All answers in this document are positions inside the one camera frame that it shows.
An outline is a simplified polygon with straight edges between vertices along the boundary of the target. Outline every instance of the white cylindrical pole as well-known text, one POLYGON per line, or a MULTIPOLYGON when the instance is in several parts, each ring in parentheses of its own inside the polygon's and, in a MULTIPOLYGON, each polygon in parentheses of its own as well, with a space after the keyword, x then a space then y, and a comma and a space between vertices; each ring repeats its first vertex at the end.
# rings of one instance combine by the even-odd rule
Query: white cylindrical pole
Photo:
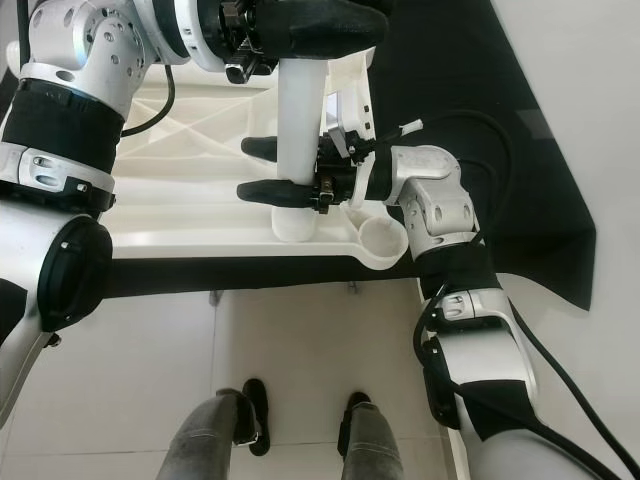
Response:
MULTIPOLYGON (((325 60, 280 60, 278 178, 313 184, 326 76, 325 60)), ((280 240, 304 242, 315 232, 316 216, 309 208, 273 207, 271 224, 280 240)))

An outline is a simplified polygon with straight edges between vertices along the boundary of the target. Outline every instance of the white cup holder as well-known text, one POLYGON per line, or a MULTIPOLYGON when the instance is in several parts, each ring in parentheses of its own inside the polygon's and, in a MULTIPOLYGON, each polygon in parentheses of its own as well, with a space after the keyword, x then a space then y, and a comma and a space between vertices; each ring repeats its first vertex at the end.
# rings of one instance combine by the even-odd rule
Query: white cup holder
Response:
POLYGON ((358 229, 360 244, 378 258, 399 260, 409 246, 407 231, 392 218, 372 217, 358 229))

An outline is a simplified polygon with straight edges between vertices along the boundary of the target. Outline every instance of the black shoe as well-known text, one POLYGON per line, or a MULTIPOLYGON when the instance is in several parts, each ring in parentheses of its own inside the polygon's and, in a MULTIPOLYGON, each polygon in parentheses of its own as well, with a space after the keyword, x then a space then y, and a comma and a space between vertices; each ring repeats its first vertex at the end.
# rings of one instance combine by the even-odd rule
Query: black shoe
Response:
POLYGON ((344 411, 342 417, 342 423, 340 423, 340 435, 338 436, 338 453, 344 460, 347 456, 347 450, 349 449, 349 437, 351 434, 351 412, 353 408, 360 403, 371 403, 369 395, 362 392, 354 392, 349 397, 347 403, 347 409, 344 411))
POLYGON ((251 400, 253 408, 256 412, 256 420, 260 424, 260 435, 258 441, 249 445, 249 450, 256 457, 266 455, 271 448, 271 439, 269 437, 269 424, 267 416, 269 414, 269 401, 267 399, 267 389, 262 381, 257 378, 247 380, 242 387, 242 393, 251 400))

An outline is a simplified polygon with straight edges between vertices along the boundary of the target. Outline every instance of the screw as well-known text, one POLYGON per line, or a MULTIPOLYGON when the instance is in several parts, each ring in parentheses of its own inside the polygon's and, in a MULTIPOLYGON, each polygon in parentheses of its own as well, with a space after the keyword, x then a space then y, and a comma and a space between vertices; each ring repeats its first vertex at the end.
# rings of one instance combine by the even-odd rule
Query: screw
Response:
POLYGON ((62 338, 60 337, 60 335, 58 335, 57 333, 54 333, 53 335, 51 335, 51 338, 49 339, 47 344, 44 346, 44 348, 47 348, 47 347, 55 348, 61 343, 62 343, 62 338))

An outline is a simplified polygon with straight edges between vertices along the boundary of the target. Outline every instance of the floor tile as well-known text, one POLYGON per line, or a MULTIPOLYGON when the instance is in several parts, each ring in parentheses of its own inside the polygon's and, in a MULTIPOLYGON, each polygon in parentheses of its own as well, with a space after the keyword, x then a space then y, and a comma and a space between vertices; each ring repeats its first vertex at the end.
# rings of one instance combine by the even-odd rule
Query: floor tile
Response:
MULTIPOLYGON (((405 480, 448 480, 440 439, 400 440, 398 449, 405 480)), ((236 448, 229 480, 339 480, 341 475, 335 444, 322 443, 276 446, 259 458, 236 448)))
POLYGON ((399 440, 405 480, 450 480, 440 438, 399 440))
POLYGON ((225 292, 214 388, 267 385, 274 444, 335 442, 349 395, 367 392, 398 438, 439 436, 411 337, 414 280, 225 292))
POLYGON ((18 455, 5 460, 2 480, 153 480, 164 452, 18 455))
POLYGON ((46 349, 18 400, 10 454, 164 450, 209 396, 207 293, 105 301, 46 349))
POLYGON ((341 473, 342 458, 332 444, 276 446, 264 457, 235 448, 229 480, 339 480, 341 473))

